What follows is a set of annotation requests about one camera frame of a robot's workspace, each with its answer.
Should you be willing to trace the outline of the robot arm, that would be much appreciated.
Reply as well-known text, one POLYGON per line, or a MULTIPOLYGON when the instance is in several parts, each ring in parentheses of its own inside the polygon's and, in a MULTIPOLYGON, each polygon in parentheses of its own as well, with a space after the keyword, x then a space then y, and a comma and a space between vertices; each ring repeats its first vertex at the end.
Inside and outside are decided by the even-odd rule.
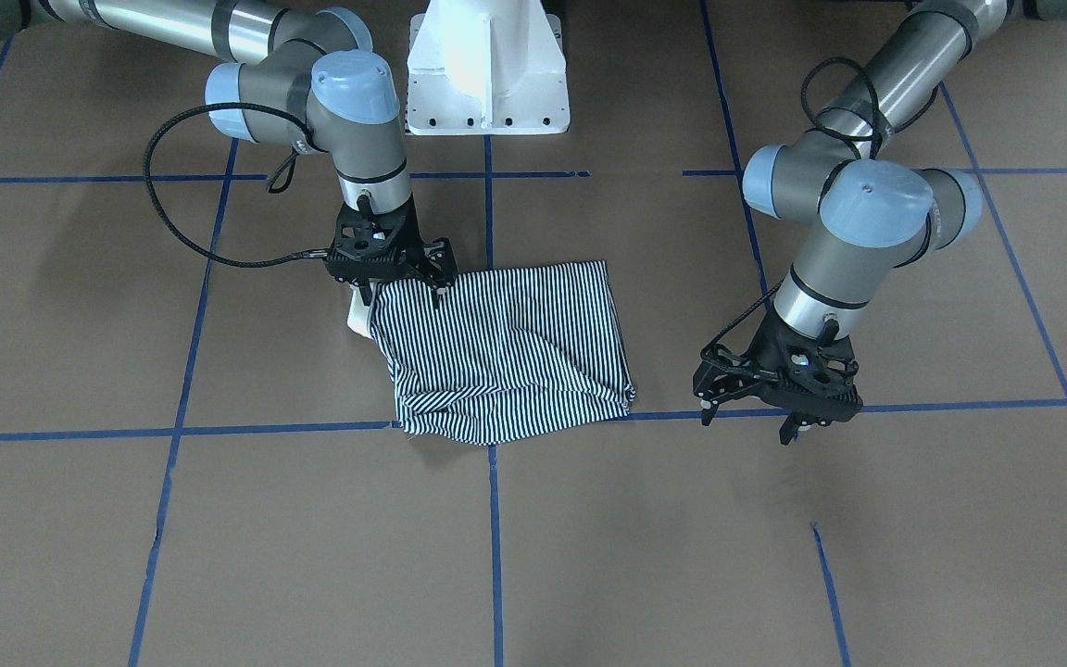
POLYGON ((423 240, 404 148, 401 102, 368 26, 346 7, 313 14, 268 1, 0 1, 0 43, 41 23, 92 23, 212 55, 205 102, 162 123, 144 150, 154 210, 184 245, 235 269, 320 261, 373 305, 381 284, 416 280, 439 304, 458 277, 448 240, 423 240), (152 176, 154 150, 175 126, 208 117, 221 134, 278 145, 289 156, 268 193, 291 185, 294 162, 327 155, 343 206, 333 240, 259 263, 232 260, 196 244, 169 218, 152 176))
POLYGON ((982 42, 1017 19, 1067 20, 1067 1, 920 1, 833 100, 800 104, 810 127, 791 145, 758 149, 744 169, 747 206, 808 225, 744 353, 714 337, 700 350, 692 392, 700 422, 754 397, 782 409, 780 443, 814 426, 851 420, 863 406, 851 333, 883 279, 969 235, 983 215, 977 179, 961 170, 914 170, 881 155, 923 116, 937 88, 982 42))

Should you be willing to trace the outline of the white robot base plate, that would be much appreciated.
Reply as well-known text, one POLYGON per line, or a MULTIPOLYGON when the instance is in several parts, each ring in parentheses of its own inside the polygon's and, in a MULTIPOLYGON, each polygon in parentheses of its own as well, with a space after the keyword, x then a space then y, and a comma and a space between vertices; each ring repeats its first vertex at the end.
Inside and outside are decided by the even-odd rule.
POLYGON ((562 134, 571 127, 559 1, 432 1, 409 22, 411 134, 562 134))

